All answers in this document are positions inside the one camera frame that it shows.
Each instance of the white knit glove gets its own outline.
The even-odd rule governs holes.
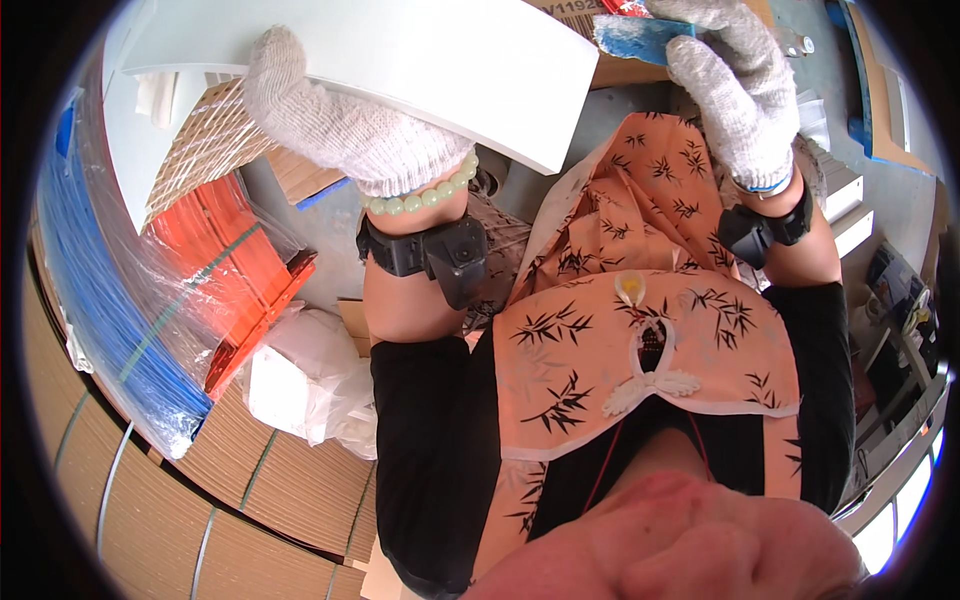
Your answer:
[[[317,166],[336,168],[368,196],[421,187],[456,167],[473,142],[417,118],[305,78],[306,56],[286,27],[253,45],[244,105],[253,121]]]
[[[666,57],[670,79],[700,106],[707,144],[733,180],[752,191],[787,180],[793,173],[790,144],[800,128],[797,88],[793,70],[759,17],[739,0],[645,4],[657,18],[692,23],[719,36],[713,49],[690,36],[674,37]]]

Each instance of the black wrist strap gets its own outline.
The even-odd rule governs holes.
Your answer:
[[[464,217],[426,231],[393,236],[374,227],[364,215],[356,241],[361,261],[369,255],[391,275],[426,272],[431,280],[436,279],[454,310],[467,308],[480,297],[487,274],[487,233],[476,219]]]
[[[774,242],[793,246],[810,232],[813,199],[804,182],[800,201],[779,218],[764,217],[743,204],[725,209],[720,215],[717,238],[724,248],[754,269],[767,263],[767,250]]]
[[[362,261],[372,254],[373,262],[393,276],[410,276],[424,270],[423,236],[426,233],[418,231],[399,237],[387,235],[375,228],[364,215],[357,233],[357,252]],[[433,279],[429,271],[427,276]]]

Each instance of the blue sponge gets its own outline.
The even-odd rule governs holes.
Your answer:
[[[593,16],[593,39],[601,50],[622,59],[666,66],[666,43],[676,36],[696,36],[690,23],[618,14]]]

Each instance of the white plastic bag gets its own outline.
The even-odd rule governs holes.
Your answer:
[[[278,323],[264,343],[251,366],[251,414],[310,445],[336,438],[374,460],[370,359],[360,358],[343,321],[322,310],[301,310]]]

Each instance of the plastic wrap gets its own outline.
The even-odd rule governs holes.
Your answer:
[[[210,189],[194,194],[195,206],[183,199],[137,235],[112,171],[99,66],[88,68],[41,168],[46,264],[71,343],[173,460],[203,424],[210,393],[224,390],[312,273],[313,255],[256,214],[234,176],[202,186]]]
[[[303,310],[264,338],[249,369],[251,414],[310,445],[336,439],[376,459],[376,413],[370,359],[360,358],[339,317]]]

